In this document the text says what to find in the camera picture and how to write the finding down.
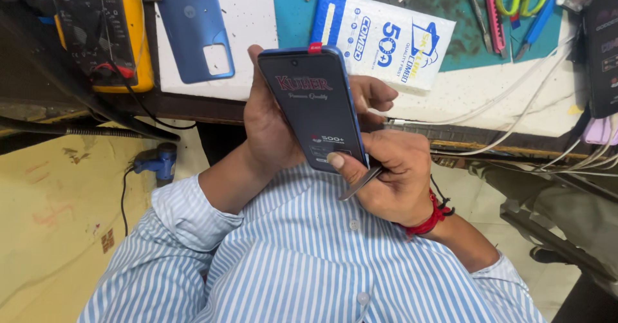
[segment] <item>shirt cuff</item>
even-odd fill
[[[198,183],[198,175],[152,193],[153,209],[163,225],[187,248],[198,252],[215,249],[243,220],[214,208]]]
[[[488,279],[509,281],[528,291],[528,286],[521,279],[521,277],[519,277],[513,263],[511,263],[509,258],[502,254],[502,252],[498,251],[498,253],[500,253],[500,259],[495,264],[471,273],[470,275],[472,278],[477,280]]]

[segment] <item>shirt button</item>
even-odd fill
[[[359,227],[360,227],[360,222],[358,220],[351,220],[350,221],[350,229],[358,230]]]
[[[356,300],[358,300],[359,304],[363,306],[367,305],[367,303],[369,303],[369,295],[362,291],[356,296]]]

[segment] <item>shirt sleeve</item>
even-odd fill
[[[152,202],[114,252],[79,322],[186,322],[204,308],[213,250],[242,215],[213,208],[197,175],[155,190]]]
[[[496,264],[470,275],[498,321],[545,322],[528,294],[528,286],[501,252]]]

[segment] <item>hand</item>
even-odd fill
[[[428,220],[433,204],[429,199],[431,156],[427,138],[397,130],[361,135],[365,151],[388,169],[356,193],[361,205],[375,216],[404,226]],[[334,152],[327,159],[351,185],[367,173],[366,166],[350,155]]]
[[[259,45],[252,45],[248,50],[253,62],[253,85],[245,106],[245,130],[254,160],[274,173],[298,165],[305,160],[305,155],[259,71],[257,57],[261,51]],[[387,111],[398,93],[373,77],[351,76],[349,81],[359,120],[383,122],[384,117],[369,113],[369,107]]]

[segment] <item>pink utility knife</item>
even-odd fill
[[[506,55],[506,40],[504,38],[504,27],[502,27],[502,18],[496,9],[496,0],[485,0],[487,4],[487,18],[490,20],[491,41],[494,44],[494,51],[503,59]]]

